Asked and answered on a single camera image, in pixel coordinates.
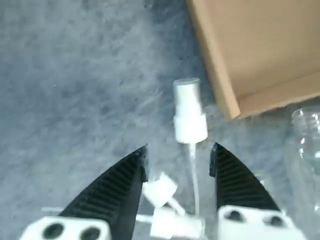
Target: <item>plastic bottle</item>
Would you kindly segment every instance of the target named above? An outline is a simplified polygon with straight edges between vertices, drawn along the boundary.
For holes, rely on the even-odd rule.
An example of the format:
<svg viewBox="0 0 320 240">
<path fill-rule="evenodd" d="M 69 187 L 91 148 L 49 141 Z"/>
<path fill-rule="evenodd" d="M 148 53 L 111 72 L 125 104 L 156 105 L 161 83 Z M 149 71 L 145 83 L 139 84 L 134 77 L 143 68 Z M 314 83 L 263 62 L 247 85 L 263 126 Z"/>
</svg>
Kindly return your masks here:
<svg viewBox="0 0 320 240">
<path fill-rule="evenodd" d="M 292 135 L 285 154 L 295 218 L 309 234 L 320 237 L 320 107 L 306 107 L 292 114 Z"/>
</svg>

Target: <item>cardboard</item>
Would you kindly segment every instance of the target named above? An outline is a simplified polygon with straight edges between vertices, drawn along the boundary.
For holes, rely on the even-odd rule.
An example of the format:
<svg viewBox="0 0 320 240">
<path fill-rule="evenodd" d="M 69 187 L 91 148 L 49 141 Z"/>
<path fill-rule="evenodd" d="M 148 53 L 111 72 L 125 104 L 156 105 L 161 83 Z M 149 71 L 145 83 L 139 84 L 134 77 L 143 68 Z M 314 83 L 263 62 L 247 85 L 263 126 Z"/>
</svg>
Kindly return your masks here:
<svg viewBox="0 0 320 240">
<path fill-rule="evenodd" d="M 228 119 L 320 95 L 319 0 L 186 0 Z"/>
</svg>

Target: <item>black rubber grip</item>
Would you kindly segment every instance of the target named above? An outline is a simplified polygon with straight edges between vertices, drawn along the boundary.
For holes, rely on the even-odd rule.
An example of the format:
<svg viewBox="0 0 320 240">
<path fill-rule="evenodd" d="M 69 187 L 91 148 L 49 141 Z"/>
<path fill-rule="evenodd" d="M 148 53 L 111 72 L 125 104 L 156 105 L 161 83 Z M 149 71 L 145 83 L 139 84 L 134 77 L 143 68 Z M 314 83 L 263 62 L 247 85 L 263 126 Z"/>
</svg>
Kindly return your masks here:
<svg viewBox="0 0 320 240">
<path fill-rule="evenodd" d="M 255 175 L 218 143 L 211 151 L 210 175 L 215 177 L 217 210 L 224 205 L 234 205 L 279 211 Z"/>
<path fill-rule="evenodd" d="M 113 240 L 131 240 L 147 165 L 147 147 L 143 146 L 101 174 L 60 216 L 104 220 Z"/>
</svg>

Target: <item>white spray cap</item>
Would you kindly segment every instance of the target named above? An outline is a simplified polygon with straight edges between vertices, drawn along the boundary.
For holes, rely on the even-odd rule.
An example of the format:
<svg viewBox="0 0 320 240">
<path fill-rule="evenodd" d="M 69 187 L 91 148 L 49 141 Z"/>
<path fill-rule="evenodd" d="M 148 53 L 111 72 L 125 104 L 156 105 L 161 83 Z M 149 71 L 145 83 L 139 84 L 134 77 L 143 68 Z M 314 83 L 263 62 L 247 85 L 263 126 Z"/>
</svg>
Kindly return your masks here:
<svg viewBox="0 0 320 240">
<path fill-rule="evenodd" d="M 175 138 L 182 144 L 196 144 L 208 137 L 206 115 L 200 99 L 200 80 L 183 78 L 174 81 Z"/>
<path fill-rule="evenodd" d="M 200 239 L 204 236 L 204 231 L 205 222 L 198 217 L 176 215 L 169 207 L 160 207 L 154 210 L 151 237 Z"/>
<path fill-rule="evenodd" d="M 164 172 L 160 174 L 158 180 L 147 181 L 142 185 L 143 195 L 155 208 L 168 203 L 180 215 L 184 215 L 186 210 L 173 198 L 177 189 L 178 185 Z"/>
</svg>

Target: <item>gray carpet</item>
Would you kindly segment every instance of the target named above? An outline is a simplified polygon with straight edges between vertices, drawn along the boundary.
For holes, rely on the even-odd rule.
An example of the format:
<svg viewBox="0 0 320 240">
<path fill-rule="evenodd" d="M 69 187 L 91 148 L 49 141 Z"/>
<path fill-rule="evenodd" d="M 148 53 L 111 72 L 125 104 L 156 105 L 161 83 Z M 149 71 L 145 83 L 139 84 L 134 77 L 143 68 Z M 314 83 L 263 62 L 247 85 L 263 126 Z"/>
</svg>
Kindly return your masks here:
<svg viewBox="0 0 320 240">
<path fill-rule="evenodd" d="M 183 0 L 2 0 L 0 239 L 17 239 L 45 215 L 41 207 L 66 206 L 146 143 L 150 161 L 178 182 L 176 198 L 192 213 L 172 121 L 172 84 L 185 77 L 202 80 L 209 127 L 198 146 L 201 212 L 214 211 L 208 166 L 215 141 L 259 176 L 280 179 L 272 194 L 287 189 L 281 159 L 298 105 L 224 121 Z M 286 204 L 283 194 L 273 195 Z M 140 211 L 151 211 L 145 200 Z M 149 239 L 148 230 L 137 224 L 133 239 Z"/>
</svg>

